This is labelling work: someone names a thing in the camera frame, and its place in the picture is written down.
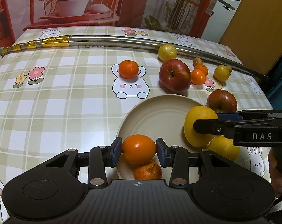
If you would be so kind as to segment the person's hand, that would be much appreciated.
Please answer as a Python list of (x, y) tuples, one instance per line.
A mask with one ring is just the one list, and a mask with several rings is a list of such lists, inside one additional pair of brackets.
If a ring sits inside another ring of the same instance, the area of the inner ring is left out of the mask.
[(279, 198), (282, 194), (282, 173), (276, 168), (277, 160), (274, 157), (274, 152), (272, 149), (268, 154), (268, 162), (271, 184), (275, 191), (275, 197)]

